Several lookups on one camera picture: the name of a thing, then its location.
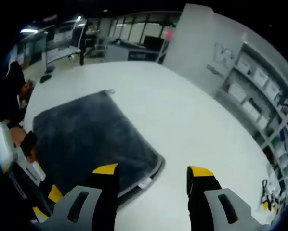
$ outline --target white tabletop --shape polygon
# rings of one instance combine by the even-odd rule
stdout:
[[[259,209],[268,160],[258,144],[214,99],[156,63],[91,64],[56,73],[36,84],[25,130],[40,112],[105,89],[116,91],[113,100],[166,160],[151,187],[118,211],[117,231],[190,230],[189,165],[214,172],[223,188],[251,206],[258,222],[269,222],[269,214]]]

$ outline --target dark gray towel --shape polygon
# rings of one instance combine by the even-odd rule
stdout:
[[[63,195],[113,163],[119,163],[124,195],[163,163],[105,90],[44,111],[33,124],[37,159]]]

